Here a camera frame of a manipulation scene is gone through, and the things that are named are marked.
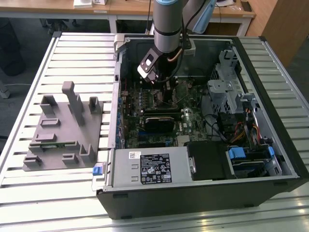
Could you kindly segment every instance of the motherboard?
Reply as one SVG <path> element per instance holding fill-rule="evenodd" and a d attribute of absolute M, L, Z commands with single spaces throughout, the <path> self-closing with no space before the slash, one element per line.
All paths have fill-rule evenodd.
<path fill-rule="evenodd" d="M 122 91 L 126 148 L 184 146 L 208 139 L 200 101 L 204 86 L 188 78 L 176 80 L 171 100 L 160 89 L 133 82 Z"/>

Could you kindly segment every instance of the wooden desk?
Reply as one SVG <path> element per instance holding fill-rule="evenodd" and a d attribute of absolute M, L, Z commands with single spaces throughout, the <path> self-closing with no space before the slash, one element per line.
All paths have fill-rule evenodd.
<path fill-rule="evenodd" d="M 247 32 L 254 12 L 240 10 L 237 7 L 222 7 L 221 13 L 215 8 L 211 22 L 240 24 L 237 35 Z M 117 20 L 147 20 L 148 1 L 109 0 L 107 5 L 96 5 L 92 8 L 74 9 L 73 0 L 0 0 L 0 16 L 16 18 L 70 18 L 70 19 L 108 19 L 111 33 L 117 33 Z"/>

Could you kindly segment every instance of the barcode label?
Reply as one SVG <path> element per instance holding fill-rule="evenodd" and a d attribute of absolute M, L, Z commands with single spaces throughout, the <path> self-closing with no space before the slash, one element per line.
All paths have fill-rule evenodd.
<path fill-rule="evenodd" d="M 140 151 L 129 151 L 129 159 L 140 159 Z"/>

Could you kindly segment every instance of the desk leg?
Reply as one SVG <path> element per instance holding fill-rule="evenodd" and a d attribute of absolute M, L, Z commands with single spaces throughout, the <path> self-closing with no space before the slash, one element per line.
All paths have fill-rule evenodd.
<path fill-rule="evenodd" d="M 251 20 L 251 18 L 243 18 L 242 23 L 238 29 L 237 36 L 246 36 Z"/>
<path fill-rule="evenodd" d="M 110 22 L 111 33 L 117 33 L 117 16 L 109 15 L 108 20 Z"/>

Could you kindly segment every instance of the white cable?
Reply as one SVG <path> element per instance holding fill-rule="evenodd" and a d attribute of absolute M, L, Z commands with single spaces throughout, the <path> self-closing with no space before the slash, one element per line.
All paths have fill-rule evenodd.
<path fill-rule="evenodd" d="M 4 85 L 4 86 L 30 86 L 31 84 L 7 84 L 7 85 Z"/>

